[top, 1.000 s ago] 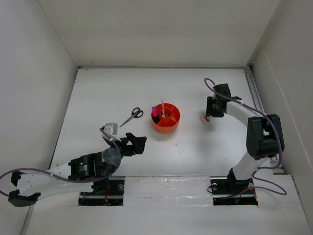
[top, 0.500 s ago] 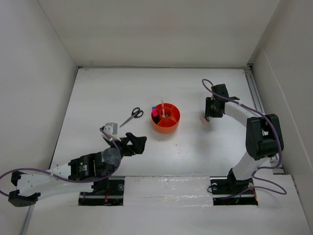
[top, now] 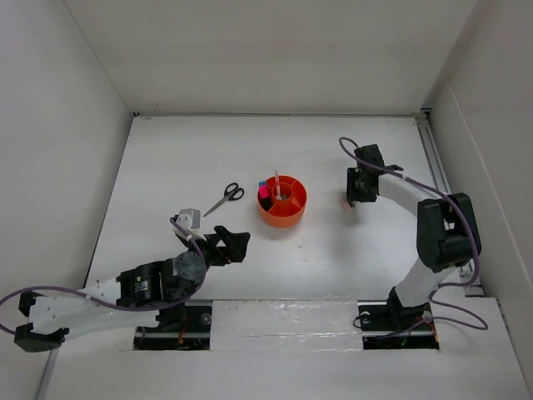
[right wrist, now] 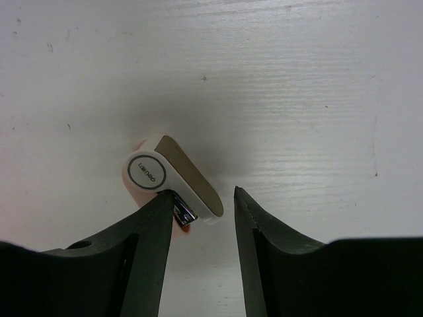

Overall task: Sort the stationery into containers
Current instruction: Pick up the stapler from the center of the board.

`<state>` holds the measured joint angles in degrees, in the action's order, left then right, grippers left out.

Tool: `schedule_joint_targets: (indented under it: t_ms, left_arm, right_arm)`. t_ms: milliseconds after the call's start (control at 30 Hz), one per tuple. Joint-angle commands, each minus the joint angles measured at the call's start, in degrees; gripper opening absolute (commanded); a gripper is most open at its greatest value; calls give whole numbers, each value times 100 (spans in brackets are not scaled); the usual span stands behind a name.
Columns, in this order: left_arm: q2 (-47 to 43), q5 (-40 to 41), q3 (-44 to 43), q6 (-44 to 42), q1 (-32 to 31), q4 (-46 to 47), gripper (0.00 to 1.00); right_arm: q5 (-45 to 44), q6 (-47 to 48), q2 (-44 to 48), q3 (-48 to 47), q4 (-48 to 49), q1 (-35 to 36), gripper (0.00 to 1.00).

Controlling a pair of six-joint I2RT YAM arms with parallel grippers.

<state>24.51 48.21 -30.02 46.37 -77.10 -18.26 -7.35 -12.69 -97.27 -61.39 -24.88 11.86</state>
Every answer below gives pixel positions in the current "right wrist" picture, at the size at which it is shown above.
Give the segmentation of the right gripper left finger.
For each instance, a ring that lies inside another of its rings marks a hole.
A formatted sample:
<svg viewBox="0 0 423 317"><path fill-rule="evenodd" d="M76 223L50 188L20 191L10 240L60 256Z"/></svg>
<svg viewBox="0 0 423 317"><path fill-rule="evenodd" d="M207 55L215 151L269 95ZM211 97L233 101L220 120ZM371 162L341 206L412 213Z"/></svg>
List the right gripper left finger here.
<svg viewBox="0 0 423 317"><path fill-rule="evenodd" d="M174 198L159 194L116 224L45 252L1 243L2 316L156 316Z"/></svg>

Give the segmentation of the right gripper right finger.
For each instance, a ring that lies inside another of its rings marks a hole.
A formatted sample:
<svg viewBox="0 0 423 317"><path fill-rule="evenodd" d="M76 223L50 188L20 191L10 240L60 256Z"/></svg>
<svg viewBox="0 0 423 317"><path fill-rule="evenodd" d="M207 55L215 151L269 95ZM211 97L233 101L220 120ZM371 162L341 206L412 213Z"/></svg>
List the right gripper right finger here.
<svg viewBox="0 0 423 317"><path fill-rule="evenodd" d="M421 316L422 239L325 244L235 188L235 230L248 316Z"/></svg>

